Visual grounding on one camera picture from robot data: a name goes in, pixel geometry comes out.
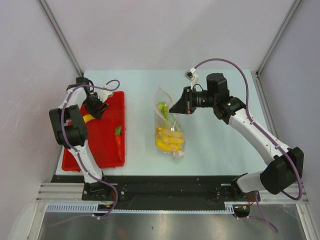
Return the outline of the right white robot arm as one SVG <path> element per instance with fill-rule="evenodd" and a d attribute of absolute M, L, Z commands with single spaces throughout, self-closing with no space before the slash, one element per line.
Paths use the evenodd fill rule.
<path fill-rule="evenodd" d="M 211 73 L 206 77 L 206 90 L 197 91 L 198 76 L 193 70 L 184 76 L 191 85 L 183 88 L 180 99 L 169 109 L 173 114 L 193 114 L 197 108 L 212 108 L 214 115 L 238 131 L 260 154 L 266 169 L 245 173 L 233 180 L 231 196 L 242 201 L 249 192 L 266 190 L 277 195 L 301 179 L 304 153 L 299 147 L 291 148 L 271 135 L 252 116 L 247 106 L 237 97 L 231 96 L 227 79 L 222 73 Z"/>

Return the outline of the yellow banana bunch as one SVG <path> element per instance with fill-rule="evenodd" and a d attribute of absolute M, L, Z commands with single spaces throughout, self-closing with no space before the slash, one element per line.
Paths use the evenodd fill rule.
<path fill-rule="evenodd" d="M 185 147 L 185 135 L 181 131 L 171 131 L 169 128 L 155 128 L 155 146 L 164 152 L 178 152 Z"/>

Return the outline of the orange carrot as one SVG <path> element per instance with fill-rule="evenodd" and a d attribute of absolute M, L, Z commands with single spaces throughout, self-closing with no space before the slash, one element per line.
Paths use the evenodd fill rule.
<path fill-rule="evenodd" d="M 115 128 L 114 138 L 115 138 L 115 143 L 117 146 L 118 157 L 119 157 L 119 160 L 122 162 L 123 161 L 123 150 L 122 150 L 122 126 L 121 125 Z"/>

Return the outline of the clear zip top bag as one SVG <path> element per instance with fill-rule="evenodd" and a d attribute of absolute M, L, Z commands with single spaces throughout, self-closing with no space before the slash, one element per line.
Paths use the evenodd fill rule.
<path fill-rule="evenodd" d="M 186 136 L 176 113 L 170 113 L 172 97 L 159 88 L 153 98 L 154 144 L 158 152 L 171 159 L 185 156 Z"/>

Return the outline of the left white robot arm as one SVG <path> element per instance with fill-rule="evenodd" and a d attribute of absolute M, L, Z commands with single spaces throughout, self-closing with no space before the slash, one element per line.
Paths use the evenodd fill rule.
<path fill-rule="evenodd" d="M 76 83 L 67 87 L 63 103 L 49 111 L 49 118 L 56 142 L 64 146 L 75 158 L 84 178 L 81 199 L 83 201 L 102 201 L 110 196 L 111 188 L 102 182 L 103 171 L 96 163 L 89 147 L 89 132 L 81 113 L 81 107 L 96 120 L 100 120 L 108 107 L 106 100 L 113 92 L 103 88 L 97 91 L 91 80 L 81 76 Z"/>

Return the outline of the green cucumber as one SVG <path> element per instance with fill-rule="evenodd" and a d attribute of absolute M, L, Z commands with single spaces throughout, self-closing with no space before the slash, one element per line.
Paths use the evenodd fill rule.
<path fill-rule="evenodd" d="M 169 108 L 166 102 L 159 102 L 157 108 L 165 120 L 168 120 Z"/>

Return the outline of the green celery stalk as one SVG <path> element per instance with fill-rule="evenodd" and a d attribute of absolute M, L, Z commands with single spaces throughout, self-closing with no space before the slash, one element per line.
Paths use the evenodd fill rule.
<path fill-rule="evenodd" d="M 178 118 L 169 113 L 170 105 L 165 101 L 155 104 L 155 146 L 175 158 L 185 155 L 186 137 Z"/>

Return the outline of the small single yellow banana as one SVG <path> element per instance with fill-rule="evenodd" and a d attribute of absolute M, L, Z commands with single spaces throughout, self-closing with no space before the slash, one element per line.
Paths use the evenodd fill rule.
<path fill-rule="evenodd" d="M 95 120 L 95 118 L 91 114 L 86 114 L 83 117 L 84 123 L 87 124 L 88 122 Z"/>

